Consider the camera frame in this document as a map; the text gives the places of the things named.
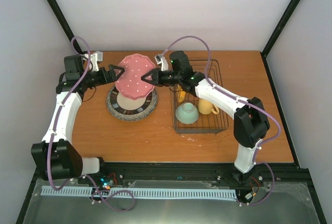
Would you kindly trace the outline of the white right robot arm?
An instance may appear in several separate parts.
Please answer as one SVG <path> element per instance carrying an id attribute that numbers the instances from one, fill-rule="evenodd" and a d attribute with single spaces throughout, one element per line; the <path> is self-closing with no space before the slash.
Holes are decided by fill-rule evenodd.
<path id="1" fill-rule="evenodd" d="M 238 142 L 234 167 L 247 174 L 256 164 L 255 157 L 270 123 L 260 99 L 240 97 L 215 83 L 205 73 L 195 71 L 183 51 L 170 54 L 171 70 L 154 68 L 141 76 L 141 80 L 154 86 L 179 85 L 181 89 L 199 99 L 216 105 L 233 119 L 233 134 Z"/>

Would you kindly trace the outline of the green wire dish rack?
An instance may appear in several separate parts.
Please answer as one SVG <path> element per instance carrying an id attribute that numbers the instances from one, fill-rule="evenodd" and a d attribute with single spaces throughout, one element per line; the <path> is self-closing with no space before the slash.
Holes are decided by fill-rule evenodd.
<path id="1" fill-rule="evenodd" d="M 194 71 L 204 73 L 204 69 L 207 63 L 207 59 L 190 59 L 190 64 Z M 219 63 L 216 59 L 211 59 L 209 68 L 207 70 L 208 76 L 219 85 L 223 86 L 222 76 L 220 73 Z M 222 110 L 219 114 L 210 113 L 208 115 L 202 115 L 199 113 L 198 120 L 193 124 L 184 124 L 177 120 L 175 116 L 176 109 L 182 103 L 192 103 L 196 107 L 198 106 L 199 99 L 186 93 L 184 100 L 179 103 L 177 96 L 179 96 L 179 89 L 176 86 L 170 88 L 170 99 L 172 108 L 172 123 L 173 128 L 178 134 L 202 134 L 202 133 L 213 133 L 217 134 L 224 131 L 229 126 L 228 115 Z"/>

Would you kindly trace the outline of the pale green ceramic bowl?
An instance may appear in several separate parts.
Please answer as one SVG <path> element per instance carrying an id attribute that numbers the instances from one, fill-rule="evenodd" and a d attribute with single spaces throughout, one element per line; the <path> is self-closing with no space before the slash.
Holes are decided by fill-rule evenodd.
<path id="1" fill-rule="evenodd" d="M 199 111 L 194 104 L 185 102 L 177 107 L 175 116 L 183 124 L 193 124 L 199 119 Z"/>

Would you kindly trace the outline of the brown rimmed beige plate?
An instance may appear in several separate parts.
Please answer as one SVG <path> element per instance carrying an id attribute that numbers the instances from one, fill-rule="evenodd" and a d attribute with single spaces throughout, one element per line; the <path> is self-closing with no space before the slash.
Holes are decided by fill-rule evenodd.
<path id="1" fill-rule="evenodd" d="M 120 100 L 119 100 L 120 106 L 126 108 L 126 109 L 136 109 L 137 107 L 141 106 L 142 104 L 142 98 L 139 98 L 137 100 L 131 100 L 127 97 L 124 97 L 122 94 L 120 94 Z"/>

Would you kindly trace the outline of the yellow polka dot plate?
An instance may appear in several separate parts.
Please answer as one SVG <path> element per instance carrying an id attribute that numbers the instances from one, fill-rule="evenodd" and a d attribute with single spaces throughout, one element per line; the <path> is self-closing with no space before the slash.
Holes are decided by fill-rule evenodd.
<path id="1" fill-rule="evenodd" d="M 186 92 L 182 89 L 182 87 L 180 85 L 177 85 L 177 89 L 176 89 L 177 102 L 178 103 L 183 102 L 185 97 L 186 97 Z"/>

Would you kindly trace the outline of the pink scalloped plate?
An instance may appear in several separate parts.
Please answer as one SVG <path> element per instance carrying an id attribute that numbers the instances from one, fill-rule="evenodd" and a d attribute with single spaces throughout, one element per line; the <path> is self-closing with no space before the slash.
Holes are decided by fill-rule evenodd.
<path id="1" fill-rule="evenodd" d="M 151 59 L 142 54 L 126 56 L 118 64 L 124 68 L 124 73 L 116 81 L 116 89 L 127 98 L 137 100 L 147 97 L 155 86 L 144 82 L 141 77 L 156 68 Z"/>

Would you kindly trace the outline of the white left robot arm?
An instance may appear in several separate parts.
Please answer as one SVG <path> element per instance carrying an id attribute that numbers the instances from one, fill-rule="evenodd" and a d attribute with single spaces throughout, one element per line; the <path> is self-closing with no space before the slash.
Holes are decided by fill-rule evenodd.
<path id="1" fill-rule="evenodd" d="M 124 68 L 109 65 L 99 68 L 101 52 L 71 55 L 64 58 L 65 71 L 56 87 L 56 107 L 42 141 L 33 144 L 31 154 L 44 180 L 71 179 L 89 174 L 97 184 L 107 180 L 108 171 L 102 158 L 83 158 L 72 145 L 77 112 L 88 89 L 117 81 Z"/>

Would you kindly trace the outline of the yellow ceramic mug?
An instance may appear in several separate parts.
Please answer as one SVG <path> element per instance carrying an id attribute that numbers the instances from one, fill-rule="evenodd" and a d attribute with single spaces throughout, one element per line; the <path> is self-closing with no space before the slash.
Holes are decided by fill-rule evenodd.
<path id="1" fill-rule="evenodd" d="M 214 105 L 213 103 L 211 103 L 205 99 L 199 99 L 198 111 L 203 115 L 219 114 L 219 108 L 216 105 Z"/>

